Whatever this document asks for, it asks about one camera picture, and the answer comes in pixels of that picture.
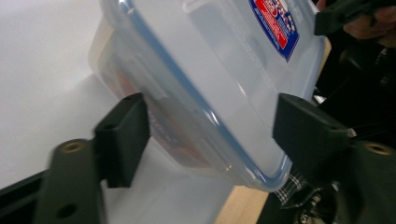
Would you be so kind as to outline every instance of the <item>label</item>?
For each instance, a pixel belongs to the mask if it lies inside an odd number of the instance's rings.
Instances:
[[[288,11],[288,6],[283,0],[249,1],[268,39],[288,62],[299,39],[297,27]]]

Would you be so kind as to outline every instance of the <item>clear plastic container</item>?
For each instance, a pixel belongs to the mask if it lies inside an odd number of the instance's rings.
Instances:
[[[272,138],[277,94],[312,95],[325,41],[310,0],[102,0],[92,69],[142,91],[151,133],[196,174],[274,191],[291,162]]]

